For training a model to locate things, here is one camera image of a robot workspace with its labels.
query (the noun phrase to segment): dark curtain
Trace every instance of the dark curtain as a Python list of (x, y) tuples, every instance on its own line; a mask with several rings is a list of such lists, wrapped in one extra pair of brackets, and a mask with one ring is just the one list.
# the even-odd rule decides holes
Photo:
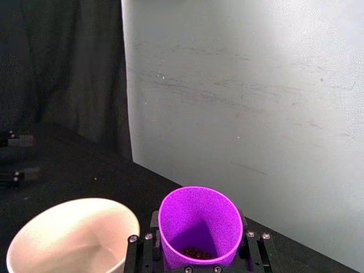
[(131, 159), (121, 0), (2, 0), (0, 131), (57, 123)]

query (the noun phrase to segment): table surface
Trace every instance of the table surface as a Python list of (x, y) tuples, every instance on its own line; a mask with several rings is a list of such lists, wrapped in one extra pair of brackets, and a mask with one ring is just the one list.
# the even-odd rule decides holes
[[(12, 238), (31, 218), (65, 201), (100, 197), (121, 202), (137, 216), (140, 233), (147, 231), (151, 213), (180, 185), (116, 154), (102, 150), (73, 132), (40, 125), (32, 162), (41, 168), (37, 181), (0, 192), (0, 272)], [(246, 219), (249, 229), (272, 234), (286, 273), (356, 272), (263, 225)]]

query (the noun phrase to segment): bolt head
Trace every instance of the bolt head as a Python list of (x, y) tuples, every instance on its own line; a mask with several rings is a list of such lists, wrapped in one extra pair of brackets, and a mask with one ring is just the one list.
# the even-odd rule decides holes
[(254, 236), (255, 236), (255, 233), (254, 233), (253, 231), (248, 231), (248, 232), (246, 233), (246, 235), (247, 235), (248, 237), (252, 238), (252, 237), (254, 237)]
[(129, 237), (129, 242), (130, 243), (134, 243), (134, 242), (136, 242), (138, 240), (138, 236), (136, 236), (136, 235), (132, 235), (132, 236), (130, 236)]
[(222, 267), (221, 266), (214, 266), (214, 273), (221, 273)]
[(271, 238), (271, 235), (269, 233), (263, 233), (262, 238), (265, 240), (269, 240)]
[(153, 234), (147, 233), (146, 236), (145, 236), (145, 239), (150, 240), (151, 238), (153, 238)]
[(191, 266), (186, 266), (184, 268), (184, 273), (192, 273), (192, 271), (193, 271), (193, 268)]

